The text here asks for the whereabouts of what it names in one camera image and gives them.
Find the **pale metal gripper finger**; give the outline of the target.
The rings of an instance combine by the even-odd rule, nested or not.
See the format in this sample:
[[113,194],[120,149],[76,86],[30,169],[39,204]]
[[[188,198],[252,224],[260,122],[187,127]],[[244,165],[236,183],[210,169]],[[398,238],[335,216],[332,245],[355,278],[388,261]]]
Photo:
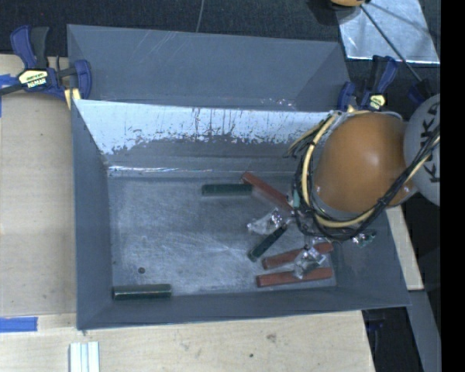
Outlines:
[[325,254],[322,254],[314,246],[305,246],[294,259],[294,276],[302,279],[309,272],[321,267],[325,261]]
[[249,222],[246,227],[252,234],[270,235],[284,224],[284,217],[277,208],[272,209],[261,218]]

